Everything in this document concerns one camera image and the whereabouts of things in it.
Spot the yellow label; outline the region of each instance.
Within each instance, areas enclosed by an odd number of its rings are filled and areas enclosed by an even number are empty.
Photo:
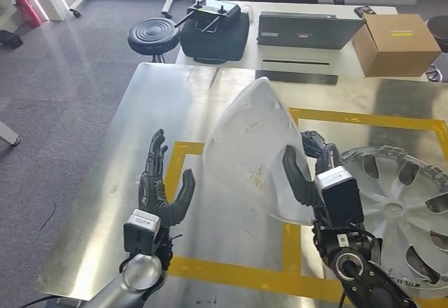
[[[413,36],[412,31],[393,31],[392,36]]]

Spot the gray laptop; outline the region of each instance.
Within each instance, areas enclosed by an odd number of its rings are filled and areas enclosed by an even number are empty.
[[[364,24],[364,20],[335,15],[262,12],[259,44],[339,50]]]

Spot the metal table surface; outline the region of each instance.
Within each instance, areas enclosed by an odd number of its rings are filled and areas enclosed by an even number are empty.
[[[342,287],[324,279],[332,276],[308,227],[284,224],[241,195],[201,183],[202,143],[255,76],[249,69],[140,64],[37,289],[89,300],[115,277],[125,258],[123,223],[137,207],[151,138],[164,128],[168,198],[177,194],[183,167],[193,168],[197,188],[184,222],[172,229],[183,236],[173,241],[171,276],[146,307],[335,307]],[[301,130],[317,130],[341,152],[388,144],[448,170],[447,87],[349,77],[339,77],[337,85],[273,83]],[[446,307],[443,299],[422,303]]]

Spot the cardboard box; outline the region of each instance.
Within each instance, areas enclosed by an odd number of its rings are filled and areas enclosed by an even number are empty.
[[[418,14],[367,15],[353,46],[367,77],[420,77],[440,49]]]

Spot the round stool seat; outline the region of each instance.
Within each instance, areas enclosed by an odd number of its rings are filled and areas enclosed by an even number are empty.
[[[429,19],[426,25],[443,53],[448,53],[448,16],[434,16]]]
[[[129,31],[129,46],[141,55],[162,55],[179,44],[174,22],[162,17],[140,21]]]

